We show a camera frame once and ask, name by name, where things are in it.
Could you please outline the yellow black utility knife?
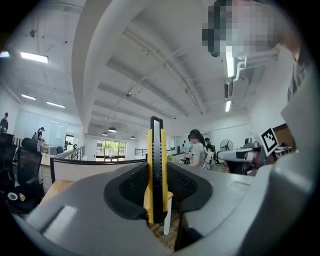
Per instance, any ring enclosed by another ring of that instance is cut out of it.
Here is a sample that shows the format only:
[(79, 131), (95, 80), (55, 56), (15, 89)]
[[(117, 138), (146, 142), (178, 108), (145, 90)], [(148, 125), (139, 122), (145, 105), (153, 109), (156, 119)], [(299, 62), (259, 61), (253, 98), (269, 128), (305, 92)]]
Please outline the yellow black utility knife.
[(162, 223), (168, 214), (167, 144), (163, 120), (152, 116), (147, 132), (148, 222)]

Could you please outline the black metal railing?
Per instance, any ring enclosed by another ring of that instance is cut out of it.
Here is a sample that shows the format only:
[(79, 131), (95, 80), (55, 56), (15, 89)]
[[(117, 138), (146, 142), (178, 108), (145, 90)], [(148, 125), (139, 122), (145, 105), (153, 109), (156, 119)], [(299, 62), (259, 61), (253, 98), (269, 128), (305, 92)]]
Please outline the black metal railing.
[(83, 145), (79, 148), (75, 148), (73, 150), (65, 151), (61, 154), (57, 154), (54, 159), (58, 160), (75, 160), (81, 161), (85, 155), (86, 146)]

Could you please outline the glass entrance doors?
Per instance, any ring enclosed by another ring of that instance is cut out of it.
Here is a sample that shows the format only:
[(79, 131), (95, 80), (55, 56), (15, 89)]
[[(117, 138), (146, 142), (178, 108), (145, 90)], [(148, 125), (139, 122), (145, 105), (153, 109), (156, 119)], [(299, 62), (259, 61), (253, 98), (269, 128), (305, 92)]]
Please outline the glass entrance doors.
[(126, 160), (126, 143), (109, 140), (97, 140), (97, 162), (121, 162)]

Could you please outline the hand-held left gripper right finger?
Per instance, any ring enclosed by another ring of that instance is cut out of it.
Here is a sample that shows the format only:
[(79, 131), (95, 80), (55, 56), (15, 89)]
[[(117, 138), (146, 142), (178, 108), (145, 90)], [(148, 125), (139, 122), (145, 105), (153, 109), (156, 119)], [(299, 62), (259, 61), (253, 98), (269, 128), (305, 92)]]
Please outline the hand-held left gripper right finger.
[(314, 238), (315, 153), (291, 153), (255, 176), (168, 164), (180, 200), (179, 256), (307, 256)]

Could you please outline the ceiling conduit track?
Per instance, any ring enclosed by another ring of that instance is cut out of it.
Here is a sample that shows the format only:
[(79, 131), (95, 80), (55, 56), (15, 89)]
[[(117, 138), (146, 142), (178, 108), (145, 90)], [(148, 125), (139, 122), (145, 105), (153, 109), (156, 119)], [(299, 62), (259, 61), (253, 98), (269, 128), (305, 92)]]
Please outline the ceiling conduit track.
[(157, 47), (152, 42), (144, 39), (137, 32), (134, 32), (129, 27), (126, 27), (124, 32), (122, 33), (124, 37), (130, 40), (132, 43), (139, 46), (142, 50), (147, 51), (148, 54), (166, 71), (170, 73), (170, 75), (175, 79), (175, 81), (182, 88), (184, 93), (191, 99), (197, 110), (203, 115), (206, 112), (205, 107), (202, 103), (200, 103), (199, 93), (196, 92), (195, 87), (187, 82), (187, 79), (184, 78), (179, 70), (176, 68), (176, 65), (173, 62), (173, 57), (180, 51), (180, 49), (170, 53), (169, 55), (165, 55), (165, 53)]

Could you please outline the black mesh office chair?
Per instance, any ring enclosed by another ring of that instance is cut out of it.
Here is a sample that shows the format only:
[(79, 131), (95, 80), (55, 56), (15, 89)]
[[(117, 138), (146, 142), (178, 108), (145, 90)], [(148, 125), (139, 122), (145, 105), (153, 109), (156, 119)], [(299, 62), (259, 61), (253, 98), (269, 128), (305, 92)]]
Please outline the black mesh office chair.
[(13, 159), (17, 146), (13, 143), (14, 136), (0, 132), (0, 195), (9, 193), (15, 186)]
[[(29, 213), (41, 202), (44, 188), (39, 180), (39, 171), (42, 162), (42, 153), (38, 151), (38, 143), (31, 138), (24, 138), (17, 150), (17, 207), (20, 211)], [(21, 201), (19, 194), (25, 195)]]

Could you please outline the person's grey shirt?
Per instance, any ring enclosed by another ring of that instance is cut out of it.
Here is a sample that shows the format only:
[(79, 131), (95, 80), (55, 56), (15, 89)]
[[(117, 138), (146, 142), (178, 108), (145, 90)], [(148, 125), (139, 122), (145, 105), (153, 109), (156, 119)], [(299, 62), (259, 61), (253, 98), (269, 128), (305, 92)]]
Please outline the person's grey shirt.
[(287, 105), (281, 115), (300, 152), (320, 148), (320, 75), (306, 47), (300, 47), (292, 66)]

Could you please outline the standing fan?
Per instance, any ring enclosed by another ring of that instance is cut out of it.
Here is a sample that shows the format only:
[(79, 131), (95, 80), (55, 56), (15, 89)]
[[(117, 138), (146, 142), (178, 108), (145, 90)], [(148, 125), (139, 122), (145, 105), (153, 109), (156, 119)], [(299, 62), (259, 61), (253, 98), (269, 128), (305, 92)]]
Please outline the standing fan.
[(232, 151), (234, 148), (233, 142), (229, 139), (224, 139), (220, 143), (220, 150), (221, 151)]

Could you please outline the white partition with black rim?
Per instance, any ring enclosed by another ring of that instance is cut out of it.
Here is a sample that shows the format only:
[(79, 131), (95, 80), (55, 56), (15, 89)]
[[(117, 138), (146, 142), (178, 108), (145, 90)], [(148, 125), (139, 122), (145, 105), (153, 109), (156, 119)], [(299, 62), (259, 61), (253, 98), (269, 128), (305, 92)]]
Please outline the white partition with black rim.
[(98, 175), (106, 172), (113, 172), (119, 168), (146, 162), (145, 159), (125, 160), (115, 162), (88, 161), (88, 160), (70, 160), (70, 159), (50, 159), (51, 181), (68, 181), (77, 180)]

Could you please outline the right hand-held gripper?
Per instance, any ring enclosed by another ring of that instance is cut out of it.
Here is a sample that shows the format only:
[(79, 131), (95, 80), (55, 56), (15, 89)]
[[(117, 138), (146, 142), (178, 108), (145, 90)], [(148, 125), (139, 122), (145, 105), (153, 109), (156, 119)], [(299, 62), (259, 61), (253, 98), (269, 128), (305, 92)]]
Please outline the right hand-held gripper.
[(218, 151), (217, 157), (224, 161), (252, 161), (254, 152), (257, 153), (258, 163), (267, 164), (268, 158), (278, 147), (278, 139), (274, 130), (270, 128), (263, 129), (253, 136), (253, 150), (251, 148), (243, 148), (237, 150)]

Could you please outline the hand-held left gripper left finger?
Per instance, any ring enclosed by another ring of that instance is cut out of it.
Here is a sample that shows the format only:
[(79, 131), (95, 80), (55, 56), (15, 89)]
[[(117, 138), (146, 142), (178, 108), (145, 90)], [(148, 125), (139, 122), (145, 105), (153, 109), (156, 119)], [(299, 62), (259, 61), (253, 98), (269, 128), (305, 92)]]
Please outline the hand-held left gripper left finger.
[(113, 179), (134, 174), (134, 163), (82, 178), (37, 206), (26, 219), (14, 214), (21, 231), (45, 256), (165, 256), (170, 251), (145, 219), (125, 219), (105, 202)]

